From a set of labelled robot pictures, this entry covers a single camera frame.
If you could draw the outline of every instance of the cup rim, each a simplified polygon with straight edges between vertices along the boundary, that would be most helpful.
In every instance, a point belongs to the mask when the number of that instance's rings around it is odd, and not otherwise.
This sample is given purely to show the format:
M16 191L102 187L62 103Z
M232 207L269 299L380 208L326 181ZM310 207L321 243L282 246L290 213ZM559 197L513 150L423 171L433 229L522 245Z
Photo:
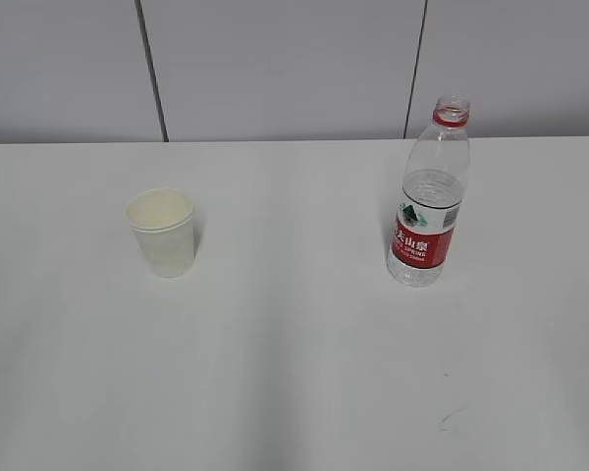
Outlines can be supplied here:
M137 203L145 195L147 195L149 193L153 193L153 192L160 192L160 191L172 191L172 192L180 195L183 199L185 199L186 202L188 202L190 205L190 209L189 209L188 213L186 214L186 216L183 219L181 219L180 221L176 221L173 224L169 224L166 226L154 227L154 228L147 228L144 226L134 224L134 222L131 220L131 217L129 216L129 210L130 210L131 206L133 204ZM187 221L189 221L191 219L191 217L194 215L195 209L196 209L196 204L194 203L192 198L190 198L184 191L181 191L180 189L177 189L177 188L170 188L167 186L162 186L162 187L158 187L158 188L148 189L146 191L143 191L143 192L137 194L133 198L131 198L131 200L129 201L129 203L127 204L127 207L125 209L125 215L127 216L127 220L129 221L129 224L131 225L131 227L133 228L134 231L138 231L140 233L147 233L147 234L157 234L157 233L165 233L167 231L171 231L173 229L176 229L179 226L182 226L183 224L185 224Z

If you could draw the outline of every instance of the green logo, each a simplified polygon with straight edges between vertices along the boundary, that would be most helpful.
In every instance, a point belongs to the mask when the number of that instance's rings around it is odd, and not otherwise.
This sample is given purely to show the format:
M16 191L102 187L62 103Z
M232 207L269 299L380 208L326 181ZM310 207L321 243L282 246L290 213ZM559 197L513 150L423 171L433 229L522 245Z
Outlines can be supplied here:
M424 228L428 225L425 217L419 211L415 211L411 204L406 206L405 203L402 203L400 211L402 211L403 222L408 227L413 228L418 225Z

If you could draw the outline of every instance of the dark mark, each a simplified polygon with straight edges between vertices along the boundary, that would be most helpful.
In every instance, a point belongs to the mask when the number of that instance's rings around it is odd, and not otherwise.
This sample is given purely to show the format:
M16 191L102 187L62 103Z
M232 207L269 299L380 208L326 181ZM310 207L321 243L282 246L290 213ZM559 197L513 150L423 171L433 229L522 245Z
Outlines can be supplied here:
M447 430L449 430L448 428L445 427L445 423L451 419L452 417L454 417L456 414L462 412L463 410L466 410L466 407L461 407L460 409L456 409L453 412L450 412L448 415L446 415L445 417L443 417L443 420L441 420L441 422L439 422L439 431L441 432L446 432Z

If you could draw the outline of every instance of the bottle label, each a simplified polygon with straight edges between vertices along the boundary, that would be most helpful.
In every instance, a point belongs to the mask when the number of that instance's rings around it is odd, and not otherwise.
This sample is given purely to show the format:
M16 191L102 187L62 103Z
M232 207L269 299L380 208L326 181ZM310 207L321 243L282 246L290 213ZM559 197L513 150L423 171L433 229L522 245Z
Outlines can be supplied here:
M431 208L405 193L397 212L393 253L415 268L434 268L445 261L454 233L460 203L448 208Z

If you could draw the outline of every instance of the red label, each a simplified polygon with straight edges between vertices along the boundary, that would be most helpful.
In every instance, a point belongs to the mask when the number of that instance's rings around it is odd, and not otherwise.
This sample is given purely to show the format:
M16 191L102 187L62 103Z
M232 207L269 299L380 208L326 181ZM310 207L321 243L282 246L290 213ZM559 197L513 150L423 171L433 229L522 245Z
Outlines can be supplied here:
M417 234L396 220L393 253L403 263L416 268L434 268L445 261L452 241L450 229L442 234Z

